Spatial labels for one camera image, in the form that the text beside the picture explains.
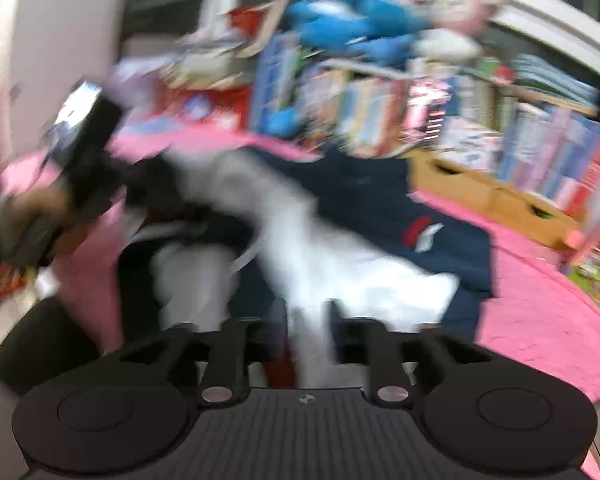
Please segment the navy white track jacket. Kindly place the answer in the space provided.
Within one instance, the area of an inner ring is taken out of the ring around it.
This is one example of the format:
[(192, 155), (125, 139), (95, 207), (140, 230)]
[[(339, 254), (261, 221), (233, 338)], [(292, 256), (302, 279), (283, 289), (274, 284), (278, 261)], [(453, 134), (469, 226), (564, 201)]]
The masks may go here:
[(489, 234), (412, 200), (402, 160), (167, 150), (134, 171), (135, 232), (117, 263), (125, 342), (283, 319), (298, 385), (351, 387), (363, 377), (336, 361), (331, 301), (348, 318), (471, 340), (494, 295)]

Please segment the wooden drawer box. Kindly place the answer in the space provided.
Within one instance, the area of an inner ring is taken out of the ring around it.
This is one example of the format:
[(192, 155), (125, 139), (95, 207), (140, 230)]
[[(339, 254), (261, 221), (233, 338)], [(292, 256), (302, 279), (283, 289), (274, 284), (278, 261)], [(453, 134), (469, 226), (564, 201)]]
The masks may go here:
[(424, 150), (407, 156), (408, 183), (418, 192), (432, 194), (469, 209), (535, 242), (558, 248), (580, 230), (581, 219), (573, 218), (539, 197), (509, 184), (440, 159)]

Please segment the pink patterned bed sheet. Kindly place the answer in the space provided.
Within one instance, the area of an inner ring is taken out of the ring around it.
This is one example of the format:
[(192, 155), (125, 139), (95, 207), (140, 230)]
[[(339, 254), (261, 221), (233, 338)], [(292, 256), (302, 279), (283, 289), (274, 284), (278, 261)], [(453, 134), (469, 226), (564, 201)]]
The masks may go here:
[[(256, 148), (309, 162), (301, 148), (250, 139), (199, 146), (119, 136), (110, 168), (167, 150)], [(494, 295), (474, 339), (437, 325), (388, 327), (413, 400), (374, 405), (351, 387), (302, 388), (288, 323), (282, 356), (252, 363), (236, 405), (200, 405), (213, 334), (178, 324), (135, 342), (121, 331), (117, 263), (135, 232), (119, 206), (72, 257), (53, 263), (71, 318), (32, 318), (50, 352), (12, 416), (32, 479), (580, 479), (597, 432), (600, 311), (522, 237), (485, 230)]]

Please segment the blue plush ball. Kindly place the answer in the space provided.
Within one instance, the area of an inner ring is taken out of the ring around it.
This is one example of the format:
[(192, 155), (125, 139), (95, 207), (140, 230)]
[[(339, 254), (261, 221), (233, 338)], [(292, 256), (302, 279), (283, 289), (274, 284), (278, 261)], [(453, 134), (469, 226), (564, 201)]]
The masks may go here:
[(265, 133), (279, 139), (290, 139), (301, 128), (301, 119), (294, 107), (286, 107), (272, 113), (265, 123)]

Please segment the row of children's books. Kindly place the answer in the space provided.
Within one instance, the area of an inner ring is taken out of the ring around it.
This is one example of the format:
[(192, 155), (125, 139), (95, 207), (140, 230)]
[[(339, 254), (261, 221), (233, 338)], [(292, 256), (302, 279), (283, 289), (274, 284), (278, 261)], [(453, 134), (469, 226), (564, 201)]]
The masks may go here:
[(300, 93), (295, 136), (310, 151), (337, 144), (383, 158), (430, 148), (570, 217), (584, 214), (600, 182), (600, 122), (577, 110), (600, 92), (533, 54), (412, 82), (315, 66)]

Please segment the blue plush toy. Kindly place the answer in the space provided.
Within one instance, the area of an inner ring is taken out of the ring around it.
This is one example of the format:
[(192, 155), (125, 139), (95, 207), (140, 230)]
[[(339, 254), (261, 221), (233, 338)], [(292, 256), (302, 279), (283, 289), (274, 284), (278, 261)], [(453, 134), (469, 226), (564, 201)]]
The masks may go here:
[(414, 58), (420, 34), (430, 27), (411, 0), (298, 0), (288, 6), (286, 21), (302, 46), (391, 68)]

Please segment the pink white plush toy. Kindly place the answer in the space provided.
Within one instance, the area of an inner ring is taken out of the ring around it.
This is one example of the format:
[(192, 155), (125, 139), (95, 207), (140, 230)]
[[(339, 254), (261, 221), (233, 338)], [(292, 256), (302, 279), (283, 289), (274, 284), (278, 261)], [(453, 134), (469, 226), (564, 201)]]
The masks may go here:
[(418, 34), (413, 52), (418, 58), (463, 66), (478, 58), (479, 36), (498, 12), (501, 0), (434, 0), (428, 25)]

